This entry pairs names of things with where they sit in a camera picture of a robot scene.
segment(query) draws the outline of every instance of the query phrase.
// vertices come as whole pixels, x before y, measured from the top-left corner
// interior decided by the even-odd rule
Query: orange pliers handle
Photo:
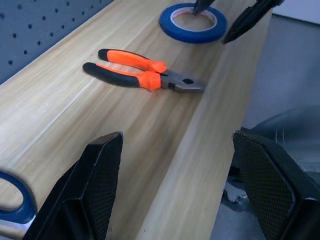
[[[98,56],[102,60],[134,67],[143,72],[125,72],[105,65],[86,62],[82,66],[86,73],[122,87],[144,88],[149,91],[161,88],[160,74],[167,70],[164,62],[152,61],[136,53],[116,49],[100,49]]]

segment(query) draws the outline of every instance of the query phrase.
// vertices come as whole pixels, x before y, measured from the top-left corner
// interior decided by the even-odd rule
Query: gray pegboard
[[[112,0],[0,0],[0,84]]]

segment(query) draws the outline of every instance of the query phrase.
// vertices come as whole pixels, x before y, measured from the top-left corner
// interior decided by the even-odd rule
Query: pliers jaw
[[[205,85],[190,76],[181,74],[170,69],[161,73],[161,87],[171,89],[178,93],[202,93]]]

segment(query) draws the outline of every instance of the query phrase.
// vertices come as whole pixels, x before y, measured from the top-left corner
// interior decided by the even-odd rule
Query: light wood surface
[[[38,208],[89,142],[123,131],[112,239],[209,239],[270,15],[226,46],[194,45],[158,25],[179,2],[116,0],[0,86],[0,168],[26,180]],[[214,6],[232,23],[253,2]],[[99,81],[82,64],[107,64],[98,60],[102,48],[164,61],[207,83],[206,91],[151,93]],[[1,185],[2,201],[19,201],[9,189]]]

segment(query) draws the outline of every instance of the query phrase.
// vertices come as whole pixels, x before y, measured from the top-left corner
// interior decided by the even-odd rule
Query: blue scissors handle
[[[15,176],[6,172],[0,171],[0,179],[4,179],[22,193],[22,204],[15,210],[5,211],[0,209],[0,220],[9,221],[17,224],[27,224],[37,214],[37,207],[34,201],[34,196],[28,187]]]

